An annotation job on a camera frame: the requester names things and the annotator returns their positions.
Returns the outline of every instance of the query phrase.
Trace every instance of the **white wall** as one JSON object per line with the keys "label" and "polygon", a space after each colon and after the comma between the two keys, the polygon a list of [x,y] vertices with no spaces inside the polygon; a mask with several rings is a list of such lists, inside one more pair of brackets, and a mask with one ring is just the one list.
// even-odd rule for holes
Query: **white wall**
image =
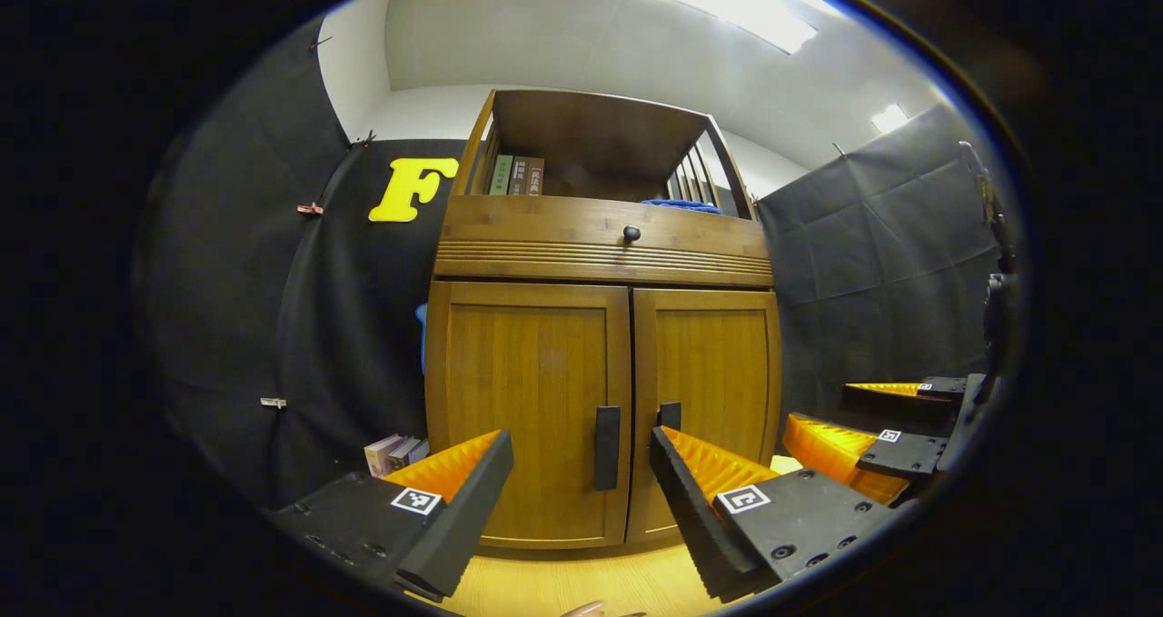
{"label": "white wall", "polygon": [[[743,177],[747,191],[756,198],[766,198],[768,194],[787,186],[797,178],[809,173],[811,170],[790,162],[771,149],[754,144],[743,136],[735,136],[734,132],[723,131],[723,141],[735,158],[735,166],[739,174]],[[727,186],[727,179],[715,180],[719,186]]]}
{"label": "white wall", "polygon": [[[392,91],[385,53],[390,0],[350,0],[323,19],[319,67],[323,86],[349,141],[374,131],[376,139],[469,137],[491,88],[533,86],[434,86]],[[723,131],[747,189],[764,198],[807,173],[779,153]],[[712,166],[719,186],[727,186]]]}
{"label": "white wall", "polygon": [[319,29],[319,40],[331,38],[319,45],[323,86],[349,141],[368,136],[369,117],[392,89],[384,51],[387,2],[350,0]]}
{"label": "white wall", "polygon": [[[464,139],[472,132],[472,124],[490,89],[521,87],[528,86],[437,86],[390,92],[369,113],[363,134],[366,135],[371,128],[376,130],[376,139]],[[808,173],[808,170],[745,137],[723,131],[723,141],[735,158],[747,189],[756,198],[764,198]],[[715,182],[727,187],[721,170],[712,166],[711,171]]]}

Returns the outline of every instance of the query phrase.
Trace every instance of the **black cabinet handle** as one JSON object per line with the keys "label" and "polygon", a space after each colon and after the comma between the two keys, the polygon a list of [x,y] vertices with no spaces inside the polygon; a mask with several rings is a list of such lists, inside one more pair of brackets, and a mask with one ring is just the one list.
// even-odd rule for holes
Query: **black cabinet handle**
{"label": "black cabinet handle", "polygon": [[618,431],[621,407],[598,407],[593,430],[593,489],[601,493],[618,487]]}
{"label": "black cabinet handle", "polygon": [[675,431],[683,430],[683,404],[680,402],[665,402],[658,407],[658,426],[673,428]]}

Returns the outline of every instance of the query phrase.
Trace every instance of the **vertical wooden slat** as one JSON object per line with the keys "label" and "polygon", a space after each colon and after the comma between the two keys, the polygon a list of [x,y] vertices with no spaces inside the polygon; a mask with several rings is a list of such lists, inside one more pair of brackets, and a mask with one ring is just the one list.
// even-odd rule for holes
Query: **vertical wooden slat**
{"label": "vertical wooden slat", "polygon": [[683,199],[686,199],[687,202],[694,202],[695,201],[694,189],[693,187],[691,187],[691,173],[690,171],[686,170],[686,158],[682,158],[682,160],[678,160],[678,168],[679,171],[682,171],[682,175],[679,179],[682,179],[683,186],[686,187],[686,198]]}
{"label": "vertical wooden slat", "polygon": [[464,144],[464,152],[461,153],[461,166],[457,167],[456,178],[452,181],[452,194],[464,194],[469,187],[469,175],[472,173],[472,165],[477,160],[477,150],[480,149],[481,136],[485,134],[485,124],[488,123],[488,116],[493,112],[493,99],[495,96],[497,91],[490,89],[488,98],[485,99],[485,105],[480,108],[480,115],[477,115],[477,123],[472,125],[469,141]]}
{"label": "vertical wooden slat", "polygon": [[698,142],[694,143],[694,153],[699,157],[699,165],[702,165],[702,174],[707,179],[708,189],[711,189],[711,199],[715,202],[715,208],[722,208],[723,205],[719,200],[719,189],[715,187],[715,181],[711,178],[711,168],[707,167],[707,162],[702,158],[702,148],[699,146]]}
{"label": "vertical wooden slat", "polygon": [[686,200],[686,189],[685,189],[685,187],[683,187],[683,174],[682,174],[682,172],[683,172],[682,165],[675,167],[675,187],[678,187],[678,198],[685,201]]}
{"label": "vertical wooden slat", "polygon": [[699,189],[699,202],[707,202],[707,194],[702,191],[702,181],[699,179],[699,171],[694,168],[694,158],[691,157],[691,152],[686,152],[686,165],[691,167],[691,178],[694,179],[694,187]]}
{"label": "vertical wooden slat", "polygon": [[488,194],[488,184],[492,180],[498,149],[500,149],[500,137],[497,136],[497,121],[494,120],[488,129],[488,138],[485,141],[485,152],[481,153],[480,165],[477,165],[477,171],[472,174],[472,181],[465,189],[466,194]]}
{"label": "vertical wooden slat", "polygon": [[743,186],[743,178],[739,173],[739,167],[735,166],[735,159],[730,157],[730,152],[727,150],[727,144],[723,144],[723,134],[719,130],[719,124],[715,123],[713,116],[707,115],[707,123],[709,123],[707,136],[711,136],[711,145],[714,145],[715,155],[719,156],[719,163],[723,166],[723,173],[727,174],[732,199],[735,200],[735,210],[739,211],[740,218],[754,220],[751,195],[747,193],[747,186]]}

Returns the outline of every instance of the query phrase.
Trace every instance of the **white ceiling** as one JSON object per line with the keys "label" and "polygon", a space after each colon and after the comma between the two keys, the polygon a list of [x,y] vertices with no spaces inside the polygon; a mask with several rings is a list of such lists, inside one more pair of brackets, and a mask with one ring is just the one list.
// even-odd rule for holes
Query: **white ceiling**
{"label": "white ceiling", "polygon": [[819,33],[789,56],[671,0],[391,0],[392,89],[515,84],[602,92],[711,113],[812,168],[879,136],[870,117],[943,101],[916,65],[847,16],[801,8]]}

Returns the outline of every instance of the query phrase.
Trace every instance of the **orange gripper pad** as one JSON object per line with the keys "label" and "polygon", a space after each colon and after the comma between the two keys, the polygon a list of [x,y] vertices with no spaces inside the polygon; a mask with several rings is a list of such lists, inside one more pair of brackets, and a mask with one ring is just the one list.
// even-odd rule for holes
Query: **orange gripper pad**
{"label": "orange gripper pad", "polygon": [[423,460],[407,465],[384,476],[384,481],[414,488],[426,493],[440,494],[444,502],[452,502],[461,486],[469,479],[480,458],[488,451],[490,444],[497,439],[500,431],[492,431],[465,440],[454,447],[436,452]]}
{"label": "orange gripper pad", "polygon": [[870,500],[887,504],[908,486],[908,481],[856,467],[856,460],[876,438],[872,433],[815,422],[800,415],[789,415],[787,428],[784,428],[784,446],[804,467],[827,473]]}
{"label": "orange gripper pad", "polygon": [[844,382],[844,386],[872,393],[901,394],[905,397],[915,397],[921,389],[919,382]]}
{"label": "orange gripper pad", "polygon": [[734,452],[719,449],[711,443],[692,438],[673,428],[663,426],[675,451],[683,457],[683,462],[691,471],[691,476],[702,490],[707,502],[713,502],[715,494],[735,490],[754,483],[762,483],[779,476],[779,473],[748,460]]}

